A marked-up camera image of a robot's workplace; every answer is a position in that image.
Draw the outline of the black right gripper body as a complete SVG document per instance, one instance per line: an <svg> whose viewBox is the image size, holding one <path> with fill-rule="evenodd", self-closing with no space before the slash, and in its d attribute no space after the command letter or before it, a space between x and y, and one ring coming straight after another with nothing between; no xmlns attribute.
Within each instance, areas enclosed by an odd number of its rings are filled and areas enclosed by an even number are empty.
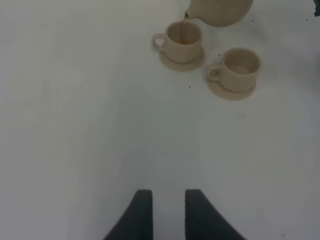
<svg viewBox="0 0 320 240"><path fill-rule="evenodd" d="M320 0L313 0L313 2L315 4L314 16L319 17L320 16Z"/></svg>

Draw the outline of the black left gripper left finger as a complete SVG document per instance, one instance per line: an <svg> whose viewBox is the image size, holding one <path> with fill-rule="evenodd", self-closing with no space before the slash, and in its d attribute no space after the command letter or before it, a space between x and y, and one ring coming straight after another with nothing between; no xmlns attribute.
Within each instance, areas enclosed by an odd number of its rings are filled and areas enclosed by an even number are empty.
<svg viewBox="0 0 320 240"><path fill-rule="evenodd" d="M104 240L152 240L153 194L137 190L127 209Z"/></svg>

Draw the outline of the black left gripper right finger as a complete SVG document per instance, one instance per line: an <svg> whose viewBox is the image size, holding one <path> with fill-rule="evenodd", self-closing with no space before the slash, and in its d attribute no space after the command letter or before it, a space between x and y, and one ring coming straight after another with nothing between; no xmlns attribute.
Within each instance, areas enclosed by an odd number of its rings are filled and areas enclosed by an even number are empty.
<svg viewBox="0 0 320 240"><path fill-rule="evenodd" d="M184 230L187 240L245 240L200 189L185 191Z"/></svg>

